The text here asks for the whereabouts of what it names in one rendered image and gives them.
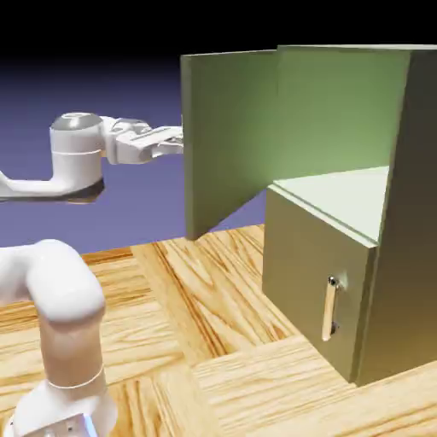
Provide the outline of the short green cabinet door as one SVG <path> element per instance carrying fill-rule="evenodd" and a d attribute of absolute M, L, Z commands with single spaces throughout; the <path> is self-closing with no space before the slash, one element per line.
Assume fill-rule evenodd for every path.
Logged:
<path fill-rule="evenodd" d="M 349 382 L 358 377 L 376 245 L 277 185 L 266 195 L 262 288 L 293 326 Z M 342 290 L 337 331 L 322 340 L 327 280 Z"/>

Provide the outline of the tall green cabinet door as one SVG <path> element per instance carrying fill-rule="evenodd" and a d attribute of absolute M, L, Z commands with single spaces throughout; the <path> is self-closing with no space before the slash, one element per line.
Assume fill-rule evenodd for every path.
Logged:
<path fill-rule="evenodd" d="M 277 53 L 183 55 L 180 67 L 185 235 L 195 240 L 267 185 Z"/>

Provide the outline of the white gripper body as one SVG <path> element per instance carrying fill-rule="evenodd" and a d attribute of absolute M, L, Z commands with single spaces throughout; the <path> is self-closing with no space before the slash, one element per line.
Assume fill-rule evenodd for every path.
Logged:
<path fill-rule="evenodd" d="M 183 140 L 181 126 L 161 126 L 142 133 L 126 131 L 115 139 L 115 162 L 145 164 L 163 155 L 182 154 Z"/>

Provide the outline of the green cabinet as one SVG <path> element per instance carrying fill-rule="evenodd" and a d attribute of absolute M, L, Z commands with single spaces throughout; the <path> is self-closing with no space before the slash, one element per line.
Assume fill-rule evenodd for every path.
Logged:
<path fill-rule="evenodd" d="M 283 46 L 277 90 L 271 185 L 376 245 L 352 383 L 437 360 L 437 45 Z"/>

